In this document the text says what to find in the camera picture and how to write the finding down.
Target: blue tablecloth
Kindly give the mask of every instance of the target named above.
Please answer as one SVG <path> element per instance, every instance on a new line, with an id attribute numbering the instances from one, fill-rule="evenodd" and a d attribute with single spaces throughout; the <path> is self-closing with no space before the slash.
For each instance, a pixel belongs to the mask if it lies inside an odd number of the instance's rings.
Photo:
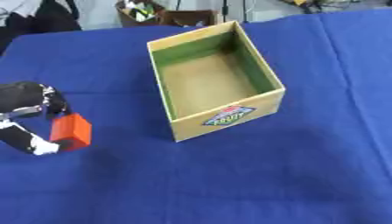
<path id="1" fill-rule="evenodd" d="M 0 82 L 64 91 L 92 146 L 0 144 L 0 223 L 390 224 L 392 10 L 244 25 L 287 87 L 275 115 L 174 143 L 146 42 L 176 27 L 18 38 Z M 48 137 L 50 123 L 25 121 Z"/>

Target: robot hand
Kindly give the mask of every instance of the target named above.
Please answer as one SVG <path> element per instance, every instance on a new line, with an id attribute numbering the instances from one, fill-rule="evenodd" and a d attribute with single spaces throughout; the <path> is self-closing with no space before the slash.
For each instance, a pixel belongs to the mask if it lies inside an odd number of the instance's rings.
<path id="1" fill-rule="evenodd" d="M 34 134 L 32 134 L 31 147 L 34 149 L 32 153 L 37 156 L 56 153 L 60 148 L 58 144 L 49 143 L 39 136 L 35 136 Z"/>

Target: red cube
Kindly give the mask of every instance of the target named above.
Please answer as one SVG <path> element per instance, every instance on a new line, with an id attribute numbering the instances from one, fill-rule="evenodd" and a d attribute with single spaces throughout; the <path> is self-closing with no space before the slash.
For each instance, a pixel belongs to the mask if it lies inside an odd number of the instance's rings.
<path id="1" fill-rule="evenodd" d="M 91 144 L 91 123 L 73 113 L 56 118 L 52 123 L 51 142 L 65 145 L 63 150 L 74 151 Z"/>

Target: wooden box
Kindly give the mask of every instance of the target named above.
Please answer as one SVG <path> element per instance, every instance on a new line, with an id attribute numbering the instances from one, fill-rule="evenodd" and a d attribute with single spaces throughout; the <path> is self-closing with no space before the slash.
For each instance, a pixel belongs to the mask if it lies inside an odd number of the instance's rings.
<path id="1" fill-rule="evenodd" d="M 141 2 L 151 4 L 152 7 L 154 8 L 156 16 L 147 19 L 143 22 L 137 22 L 132 16 L 127 15 L 124 12 L 125 4 L 123 1 L 120 1 L 115 4 L 115 8 L 117 9 L 118 16 L 120 17 L 122 27 L 131 27 L 131 26 L 138 26 L 138 25 L 159 25 L 161 19 L 160 13 L 162 13 L 162 11 L 165 10 L 165 8 L 162 5 L 158 3 L 154 3 L 151 0 L 134 0 L 133 2 L 135 2 L 136 4 Z"/>
<path id="2" fill-rule="evenodd" d="M 237 22 L 148 43 L 176 141 L 277 112 L 284 86 Z"/>
<path id="3" fill-rule="evenodd" d="M 62 150 L 73 151 L 91 143 L 91 124 L 79 114 L 56 118 L 52 123 L 51 142 L 65 146 Z"/>

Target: cable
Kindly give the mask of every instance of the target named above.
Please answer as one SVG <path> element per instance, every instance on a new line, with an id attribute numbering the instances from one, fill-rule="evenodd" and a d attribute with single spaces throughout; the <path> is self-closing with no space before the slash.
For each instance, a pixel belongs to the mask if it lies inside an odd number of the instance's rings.
<path id="1" fill-rule="evenodd" d="M 250 7 L 250 8 L 247 10 L 247 13 L 250 13 L 250 12 L 256 7 L 256 4 L 257 4 L 257 0 L 253 0 L 253 5 L 252 5 L 252 7 Z"/>
<path id="2" fill-rule="evenodd" d="M 181 5 L 181 0 L 177 0 L 177 7 L 176 7 L 176 11 L 179 10 L 179 6 Z"/>

